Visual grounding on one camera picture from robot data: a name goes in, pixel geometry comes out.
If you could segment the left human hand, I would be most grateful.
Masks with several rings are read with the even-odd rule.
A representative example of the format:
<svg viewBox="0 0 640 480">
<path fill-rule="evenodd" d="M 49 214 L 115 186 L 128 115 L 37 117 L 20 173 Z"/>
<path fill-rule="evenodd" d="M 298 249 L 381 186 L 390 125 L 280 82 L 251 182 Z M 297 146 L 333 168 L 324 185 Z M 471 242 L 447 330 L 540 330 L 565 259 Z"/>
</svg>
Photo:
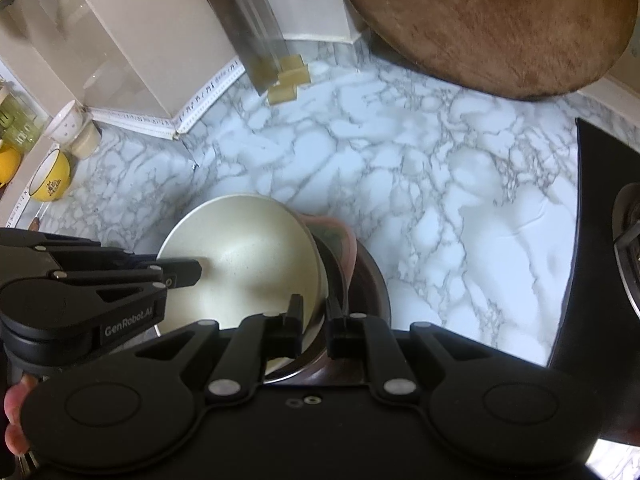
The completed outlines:
<svg viewBox="0 0 640 480">
<path fill-rule="evenodd" d="M 21 425 L 21 411 L 29 393 L 37 385 L 38 380 L 34 376 L 24 374 L 19 382 L 8 389 L 3 399 L 3 411 L 8 420 L 4 442 L 14 456 L 24 455 L 29 450 L 29 443 Z"/>
</svg>

